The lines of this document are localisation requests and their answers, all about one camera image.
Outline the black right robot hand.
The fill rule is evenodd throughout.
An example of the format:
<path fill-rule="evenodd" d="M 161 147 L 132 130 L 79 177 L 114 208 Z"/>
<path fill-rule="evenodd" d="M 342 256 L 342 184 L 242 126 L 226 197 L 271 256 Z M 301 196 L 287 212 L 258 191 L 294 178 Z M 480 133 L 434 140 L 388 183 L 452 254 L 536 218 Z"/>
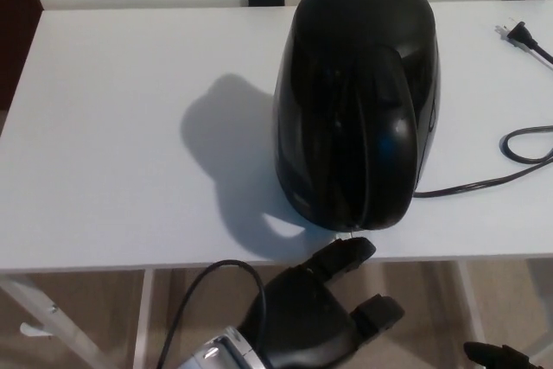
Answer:
<path fill-rule="evenodd" d="M 507 345 L 467 341 L 463 350 L 469 360 L 488 369 L 543 369 L 531 363 L 530 358 Z"/>

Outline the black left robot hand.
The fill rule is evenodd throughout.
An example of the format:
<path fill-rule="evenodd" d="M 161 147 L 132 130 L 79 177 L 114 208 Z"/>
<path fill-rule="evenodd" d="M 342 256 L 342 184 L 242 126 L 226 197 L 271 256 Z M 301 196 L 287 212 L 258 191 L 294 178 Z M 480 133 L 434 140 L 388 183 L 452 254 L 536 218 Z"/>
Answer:
<path fill-rule="evenodd" d="M 238 326 L 265 367 L 336 368 L 404 317 L 390 296 L 347 311 L 327 288 L 375 251 L 366 238 L 338 239 L 265 285 L 266 310 L 254 302 Z"/>

